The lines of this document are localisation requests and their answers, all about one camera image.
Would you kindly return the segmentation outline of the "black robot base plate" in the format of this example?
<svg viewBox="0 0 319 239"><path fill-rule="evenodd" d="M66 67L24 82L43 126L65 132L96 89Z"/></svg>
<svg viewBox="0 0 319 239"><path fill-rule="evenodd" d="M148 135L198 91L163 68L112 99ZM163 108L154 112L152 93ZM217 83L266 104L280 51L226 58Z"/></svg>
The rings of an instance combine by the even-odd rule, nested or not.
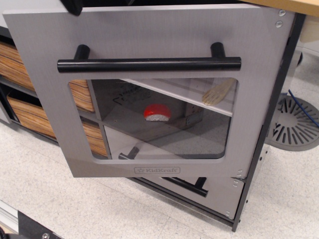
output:
<svg viewBox="0 0 319 239"><path fill-rule="evenodd" d="M21 211L18 215L18 233L27 239L61 239L61 237Z"/></svg>

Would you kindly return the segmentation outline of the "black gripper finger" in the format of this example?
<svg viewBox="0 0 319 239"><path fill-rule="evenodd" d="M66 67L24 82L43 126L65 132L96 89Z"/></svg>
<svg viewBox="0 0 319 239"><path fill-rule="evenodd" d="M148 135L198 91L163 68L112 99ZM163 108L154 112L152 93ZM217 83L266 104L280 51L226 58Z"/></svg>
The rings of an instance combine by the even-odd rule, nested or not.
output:
<svg viewBox="0 0 319 239"><path fill-rule="evenodd" d="M79 16L83 9L83 1L82 0L60 0L66 10L74 15Z"/></svg>

